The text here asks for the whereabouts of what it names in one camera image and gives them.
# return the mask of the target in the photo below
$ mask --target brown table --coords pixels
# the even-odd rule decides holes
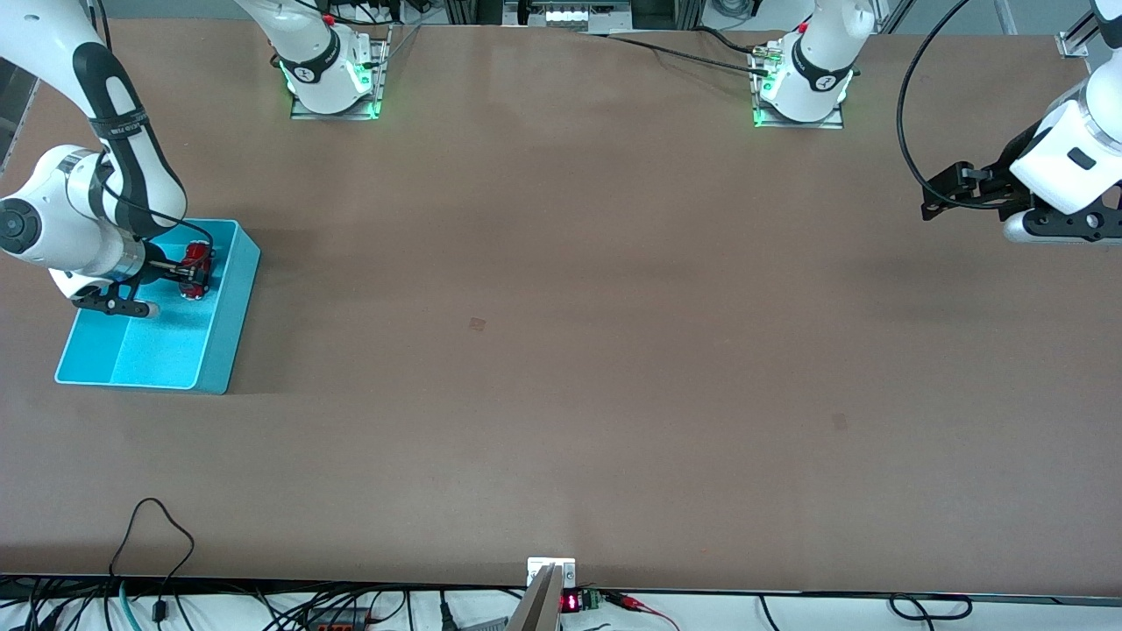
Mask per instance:
[[[806,131],[558,30],[422,31],[373,124],[288,121],[250,22],[113,35],[191,214],[261,269],[230,393],[192,397],[54,384],[73,309],[0,258],[0,570],[101,571],[157,495],[194,575],[1122,593],[1122,252],[920,221],[918,39],[872,39],[847,128]],[[984,164],[1084,72],[939,39],[917,159]],[[3,192],[70,141],[42,90]],[[156,515],[126,570],[182,554]]]

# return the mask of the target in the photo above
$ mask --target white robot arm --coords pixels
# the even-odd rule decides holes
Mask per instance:
[[[186,196],[128,74],[88,20],[75,0],[0,2],[0,57],[73,101],[103,147],[44,154],[28,182],[0,200],[0,249],[49,268],[79,307],[153,316],[149,304],[101,300],[100,290],[175,267],[147,239],[184,216]]]
[[[956,205],[991,208],[1012,241],[1122,243],[1122,211],[1103,201],[1122,181],[1122,0],[1093,6],[1111,60],[1054,101],[994,164],[959,162],[927,181],[925,220]]]
[[[289,89],[309,110],[332,115],[369,94],[359,66],[369,60],[370,37],[346,25],[328,25],[309,3],[234,0],[261,27],[277,52]]]
[[[769,44],[780,61],[760,98],[798,122],[828,117],[845,97],[853,63],[875,26],[868,0],[817,0],[804,29]]]

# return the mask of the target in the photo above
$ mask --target red object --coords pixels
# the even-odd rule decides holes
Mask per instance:
[[[180,283],[180,294],[187,300],[199,300],[206,295],[210,290],[210,285],[205,283],[206,278],[210,278],[210,267],[211,256],[210,248],[206,246],[206,241],[191,241],[187,244],[187,249],[183,255],[183,260],[180,262],[182,267],[196,267],[196,274],[203,278],[202,284],[194,283]]]

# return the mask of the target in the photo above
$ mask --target blue container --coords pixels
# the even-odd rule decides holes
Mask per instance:
[[[261,250],[237,221],[192,222],[214,237],[206,295],[186,300],[175,283],[157,281],[137,292],[137,299],[159,304],[155,318],[105,316],[80,309],[55,371],[56,382],[164,392],[226,392]],[[187,244],[200,237],[177,226],[153,243],[168,258],[181,260]]]

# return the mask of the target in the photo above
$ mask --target white bracket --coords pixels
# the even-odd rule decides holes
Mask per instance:
[[[534,582],[537,570],[542,569],[542,566],[548,565],[561,566],[564,571],[564,587],[567,589],[577,586],[577,559],[559,557],[530,557],[526,559],[526,585]]]

